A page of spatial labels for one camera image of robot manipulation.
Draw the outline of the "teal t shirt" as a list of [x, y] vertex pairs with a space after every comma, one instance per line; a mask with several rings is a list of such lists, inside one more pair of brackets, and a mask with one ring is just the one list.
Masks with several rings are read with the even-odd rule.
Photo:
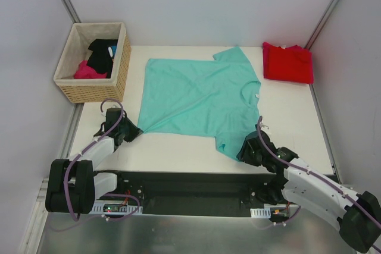
[[210, 137], [237, 160], [260, 116], [261, 82], [239, 47], [211, 61], [151, 58], [145, 68], [138, 127], [146, 133]]

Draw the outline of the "woven wicker basket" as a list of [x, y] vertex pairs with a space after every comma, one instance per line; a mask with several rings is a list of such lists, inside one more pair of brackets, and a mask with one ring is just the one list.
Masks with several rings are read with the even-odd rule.
[[[117, 40], [111, 76], [108, 79], [75, 79], [79, 64], [90, 57], [89, 45], [96, 39]], [[122, 22], [75, 23], [54, 74], [55, 84], [72, 103], [101, 102], [106, 98], [123, 99], [131, 46]]]

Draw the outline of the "red t shirt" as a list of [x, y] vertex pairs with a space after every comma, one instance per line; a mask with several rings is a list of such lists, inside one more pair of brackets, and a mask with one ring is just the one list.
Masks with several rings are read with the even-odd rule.
[[263, 76], [268, 80], [313, 84], [312, 53], [298, 45], [282, 48], [263, 42]]

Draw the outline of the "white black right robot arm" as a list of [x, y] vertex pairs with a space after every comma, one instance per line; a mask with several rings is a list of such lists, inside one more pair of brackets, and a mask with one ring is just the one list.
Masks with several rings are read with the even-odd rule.
[[275, 174], [255, 192], [263, 203], [295, 203], [328, 222], [342, 240], [367, 253], [380, 237], [380, 203], [370, 192], [358, 193], [312, 169], [292, 150], [276, 148], [264, 131], [246, 136], [238, 160]]

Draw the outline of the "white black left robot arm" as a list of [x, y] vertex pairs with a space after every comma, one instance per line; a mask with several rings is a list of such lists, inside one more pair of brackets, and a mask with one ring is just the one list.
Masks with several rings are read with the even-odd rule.
[[49, 212], [89, 214], [94, 202], [104, 194], [119, 200], [126, 186], [114, 173], [94, 173], [105, 158], [123, 142], [131, 142], [142, 134], [121, 108], [109, 108], [105, 121], [95, 133], [89, 147], [67, 159], [55, 159], [50, 167], [45, 208]]

